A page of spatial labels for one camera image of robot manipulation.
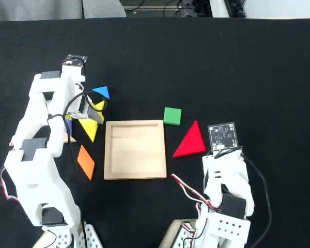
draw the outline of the circuit board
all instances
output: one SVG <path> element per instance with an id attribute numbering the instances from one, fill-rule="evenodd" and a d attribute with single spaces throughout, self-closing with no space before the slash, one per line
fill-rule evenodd
<path id="1" fill-rule="evenodd" d="M 238 147 L 234 122 L 208 126 L 212 151 Z"/>

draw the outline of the black cable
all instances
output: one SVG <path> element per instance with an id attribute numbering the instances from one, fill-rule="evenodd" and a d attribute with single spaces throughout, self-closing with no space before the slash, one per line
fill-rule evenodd
<path id="1" fill-rule="evenodd" d="M 248 159 L 243 153 L 241 154 L 241 156 L 254 168 L 254 170 L 256 171 L 256 173 L 260 176 L 260 178 L 263 181 L 263 185 L 264 185 L 264 191 L 265 191 L 265 197 L 267 199 L 267 204 L 268 204 L 268 214 L 269 214 L 269 221 L 268 221 L 268 225 L 265 228 L 265 230 L 263 231 L 263 233 L 261 234 L 261 236 L 259 236 L 259 238 L 250 246 L 250 248 L 255 248 L 261 241 L 262 239 L 266 236 L 266 234 L 269 232 L 271 223 L 272 223 L 272 211 L 271 211 L 271 205 L 270 205 L 270 200 L 269 200 L 269 191 L 268 191 L 268 185 L 267 182 L 264 178 L 264 176 L 262 175 L 262 173 L 260 172 L 260 170 L 256 167 L 256 165 L 250 160 Z"/>
<path id="2" fill-rule="evenodd" d="M 82 3 L 82 18 L 85 19 L 85 13 L 84 13 L 84 2 L 81 0 Z"/>
<path id="3" fill-rule="evenodd" d="M 54 234 L 54 235 L 55 235 L 55 239 L 54 239 L 54 241 L 53 241 L 50 245 L 47 245 L 47 246 L 45 246 L 44 248 L 48 248 L 48 247 L 50 247 L 52 244 L 54 244 L 54 243 L 55 243 L 55 241 L 56 241 L 56 238 L 57 238 L 57 236 L 56 236 L 56 234 L 55 234 L 55 233 L 53 233 L 53 232 L 52 232 L 52 231 L 50 231 L 50 230 L 47 230 L 47 231 L 49 231 L 50 233 Z"/>
<path id="4" fill-rule="evenodd" d="M 171 1 L 167 2 L 167 3 L 164 5 L 164 8 L 163 8 L 163 17 L 166 17 L 166 15 L 165 15 L 165 8 L 166 8 L 166 6 L 168 6 L 170 3 L 173 3 L 174 1 L 176 1 L 176 0 L 171 0 Z"/>
<path id="5" fill-rule="evenodd" d="M 220 158 L 220 157 L 222 157 L 222 156 L 224 156 L 224 155 L 227 155 L 227 154 L 229 154 L 229 153 L 231 153 L 231 152 L 240 150 L 240 149 L 242 149 L 242 148 L 243 148 L 242 146 L 238 146 L 238 147 L 229 149 L 229 150 L 227 150 L 227 151 L 225 151 L 225 152 L 223 152 L 223 150 L 220 150 L 213 158 L 214 158 L 214 159 L 218 159 L 218 158 Z"/>
<path id="6" fill-rule="evenodd" d="M 146 0 L 142 0 L 141 3 L 137 7 L 135 7 L 134 9 L 128 9 L 128 10 L 126 10 L 126 12 L 135 11 L 136 9 L 139 9 L 141 6 L 143 6 L 145 1 Z"/>
<path id="7" fill-rule="evenodd" d="M 66 108 L 64 109 L 62 115 L 61 115 L 61 114 L 49 115 L 49 116 L 48 116 L 48 119 L 47 119 L 47 122 L 48 122 L 49 119 L 52 119 L 52 118 L 57 117 L 57 116 L 60 116 L 60 117 L 62 117 L 63 122 L 64 122 L 64 125 L 66 126 L 66 129 L 67 129 L 67 136 L 68 136 L 68 146 L 69 146 L 71 161 L 72 161 L 73 164 L 74 164 L 74 167 L 73 167 L 73 168 L 74 168 L 74 175 L 75 175 L 75 181 L 76 181 L 76 184 L 77 184 L 77 198 L 78 198 L 78 203 L 77 203 L 77 205 L 79 205 L 80 209 L 82 208 L 82 205 L 81 205 L 81 202 L 79 202 L 81 194 L 80 194 L 80 192 L 79 192 L 80 186 L 79 186 L 79 181 L 78 181 L 78 177 L 77 177 L 78 165 L 77 165 L 77 161 L 74 159 L 73 151 L 72 151 L 72 146 L 71 146 L 71 135 L 70 135 L 70 133 L 71 133 L 72 130 L 69 129 L 69 125 L 68 125 L 68 123 L 67 123 L 67 121 L 66 121 L 66 119 L 65 119 L 65 116 L 66 116 L 66 114 L 67 114 L 67 112 L 68 112 L 68 108 L 69 108 L 70 105 L 74 102 L 74 100 L 76 100 L 76 99 L 77 99 L 78 97 L 80 97 L 80 96 L 85 96 L 85 98 L 87 99 L 88 93 L 92 93 L 92 92 L 97 93 L 97 94 L 100 94 L 100 93 L 95 92 L 95 91 L 92 91 L 92 90 L 91 90 L 91 91 L 81 92 L 81 93 L 77 94 L 76 96 L 74 96 L 74 97 L 67 103 L 67 106 L 66 106 Z M 95 111 L 97 111 L 97 112 L 102 112 L 102 111 L 104 111 L 105 108 L 106 108 L 106 103 L 107 103 L 107 101 L 106 101 L 105 99 L 104 99 L 105 104 L 104 104 L 104 106 L 103 106 L 103 109 L 101 109 L 101 110 L 98 110 L 98 109 L 94 108 L 92 105 L 90 105 L 90 102 L 88 101 L 88 99 L 87 99 L 86 101 L 87 101 L 87 103 L 89 104 L 89 106 L 90 106 L 92 109 L 94 109 Z M 82 222 L 82 230 L 83 230 L 83 235 L 84 235 L 85 248 L 87 248 L 86 231 L 85 231 L 85 226 L 84 226 L 84 217 L 83 217 L 83 211 L 82 211 L 82 209 L 81 209 L 81 222 Z"/>
<path id="8" fill-rule="evenodd" d="M 208 219 L 206 219 L 205 226 L 203 227 L 202 232 L 200 233 L 199 236 L 197 236 L 197 237 L 195 237 L 195 238 L 190 238 L 190 237 L 184 238 L 184 240 L 182 241 L 182 248 L 185 248 L 185 240 L 186 240 L 186 239 L 195 240 L 195 239 L 198 239 L 198 238 L 200 238 L 200 237 L 202 236 L 203 232 L 204 232 L 205 229 L 206 229 L 207 221 L 208 221 Z"/>

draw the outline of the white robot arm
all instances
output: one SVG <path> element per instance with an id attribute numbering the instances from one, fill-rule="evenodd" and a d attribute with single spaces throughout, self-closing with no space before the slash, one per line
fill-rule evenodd
<path id="1" fill-rule="evenodd" d="M 172 247 L 244 248 L 251 225 L 246 217 L 253 214 L 255 204 L 242 147 L 238 146 L 233 122 L 209 126 L 208 131 L 213 154 L 204 156 L 202 161 L 204 194 L 209 199 L 172 174 L 187 197 L 197 202 L 198 211 L 195 230 L 191 230 L 191 225 L 188 227 L 183 223 L 181 227 L 185 231 L 177 233 Z M 186 189 L 198 198 L 191 198 Z M 269 207 L 268 230 L 271 224 L 271 210 L 266 183 L 265 189 Z M 255 243 L 258 243 L 266 232 Z"/>
<path id="2" fill-rule="evenodd" d="M 18 201 L 31 223 L 42 226 L 43 230 L 50 229 L 57 237 L 66 237 L 64 242 L 57 240 L 53 244 L 58 247 L 68 247 L 72 236 L 74 247 L 77 247 L 81 213 L 54 161 L 62 153 L 65 123 L 62 116 L 49 117 L 64 114 L 68 102 L 83 92 L 85 76 L 82 69 L 86 59 L 85 56 L 68 55 L 61 72 L 35 75 L 24 117 L 9 143 L 12 149 L 4 163 L 15 184 Z M 87 104 L 82 112 L 79 111 L 81 101 L 82 96 L 73 101 L 68 113 L 76 118 L 91 118 L 88 113 L 94 110 Z M 51 130 L 49 137 L 34 138 L 39 129 L 47 125 Z"/>
<path id="3" fill-rule="evenodd" d="M 203 233 L 195 240 L 195 248 L 218 245 L 243 248 L 247 243 L 250 221 L 246 217 L 254 212 L 254 200 L 241 152 L 241 149 L 235 150 L 217 159 L 216 152 L 215 155 L 203 157 L 205 177 L 208 177 L 204 193 L 220 211 L 215 212 L 205 204 L 201 205 L 195 236 Z"/>

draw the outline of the wooden square board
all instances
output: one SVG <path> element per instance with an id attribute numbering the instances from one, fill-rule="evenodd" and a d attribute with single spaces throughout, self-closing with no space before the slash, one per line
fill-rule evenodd
<path id="1" fill-rule="evenodd" d="M 165 177 L 162 120 L 107 121 L 104 179 Z"/>

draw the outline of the black cloth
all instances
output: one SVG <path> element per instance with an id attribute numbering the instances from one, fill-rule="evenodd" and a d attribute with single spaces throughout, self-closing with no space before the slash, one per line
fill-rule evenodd
<path id="1" fill-rule="evenodd" d="M 259 247 L 310 247 L 310 20 L 107 19 L 0 23 L 0 168 L 28 103 L 33 76 L 60 69 L 67 54 L 88 56 L 90 90 L 109 86 L 106 120 L 162 119 L 167 174 L 202 192 L 202 154 L 173 159 L 193 121 L 209 148 L 207 125 L 235 121 L 239 144 L 262 171 L 273 211 Z M 74 122 L 75 151 L 96 162 L 79 172 L 82 210 L 104 247 L 157 247 L 174 219 L 195 218 L 194 204 L 169 176 L 103 180 L 105 126 L 95 142 Z M 67 147 L 56 159 L 76 197 Z M 268 221 L 264 189 L 250 166 L 255 212 L 249 244 Z M 0 247 L 31 247 L 41 231 L 0 187 Z"/>

